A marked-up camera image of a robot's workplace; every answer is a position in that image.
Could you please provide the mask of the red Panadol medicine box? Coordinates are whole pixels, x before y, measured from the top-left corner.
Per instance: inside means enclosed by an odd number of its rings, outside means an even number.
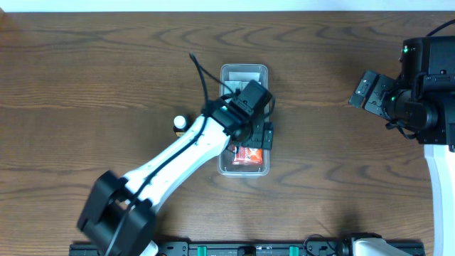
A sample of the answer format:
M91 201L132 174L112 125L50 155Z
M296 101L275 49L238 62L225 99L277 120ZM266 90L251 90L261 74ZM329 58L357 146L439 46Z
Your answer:
M243 146L232 147L233 165L260 165L263 164L263 152L261 149Z

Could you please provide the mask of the clear plastic container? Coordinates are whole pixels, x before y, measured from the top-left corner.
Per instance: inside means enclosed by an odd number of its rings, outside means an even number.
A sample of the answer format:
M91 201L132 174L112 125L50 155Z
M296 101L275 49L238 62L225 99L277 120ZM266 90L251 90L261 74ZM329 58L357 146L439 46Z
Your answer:
M220 78L224 84L228 81L229 72L255 72L260 73L260 85L266 89L269 87L269 74L268 69L263 64L224 64L221 67ZM220 86L220 94L223 95L222 86ZM232 164L232 147L230 145L226 151L218 156L218 172L225 176L238 177L238 178L252 178L266 175L270 170L270 150L262 149L263 164L260 165L233 165Z

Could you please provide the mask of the white green medicine box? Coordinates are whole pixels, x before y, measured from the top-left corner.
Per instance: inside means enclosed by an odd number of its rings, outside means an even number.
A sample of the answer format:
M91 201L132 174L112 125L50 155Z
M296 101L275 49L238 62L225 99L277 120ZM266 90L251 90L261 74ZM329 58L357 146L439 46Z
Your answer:
M225 85L222 86L223 95L242 91L247 85L247 82L243 81L225 81Z

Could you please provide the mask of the small dark medicine bottle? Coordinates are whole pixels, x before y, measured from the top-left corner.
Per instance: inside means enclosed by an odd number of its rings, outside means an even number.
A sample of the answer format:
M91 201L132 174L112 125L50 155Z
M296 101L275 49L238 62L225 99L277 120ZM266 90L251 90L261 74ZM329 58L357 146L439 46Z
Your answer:
M183 115L178 115L173 119L173 131L177 137L182 137L188 130L188 120Z

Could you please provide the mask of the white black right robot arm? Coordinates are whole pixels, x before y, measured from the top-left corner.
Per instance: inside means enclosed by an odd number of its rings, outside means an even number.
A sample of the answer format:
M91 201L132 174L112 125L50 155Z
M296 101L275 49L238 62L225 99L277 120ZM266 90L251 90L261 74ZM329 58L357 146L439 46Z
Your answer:
M367 70L350 105L387 120L405 138L424 147L432 184L434 254L454 254L454 86L432 85L428 75L394 80Z

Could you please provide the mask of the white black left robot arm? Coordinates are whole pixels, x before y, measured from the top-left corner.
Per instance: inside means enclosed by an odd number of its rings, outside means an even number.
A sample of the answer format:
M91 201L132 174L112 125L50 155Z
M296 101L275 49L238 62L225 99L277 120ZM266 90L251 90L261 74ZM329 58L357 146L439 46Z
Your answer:
M101 255L156 255L156 215L168 197L230 142L250 140L266 118L269 96L227 95L208 100L182 137L144 165L93 184L77 228Z

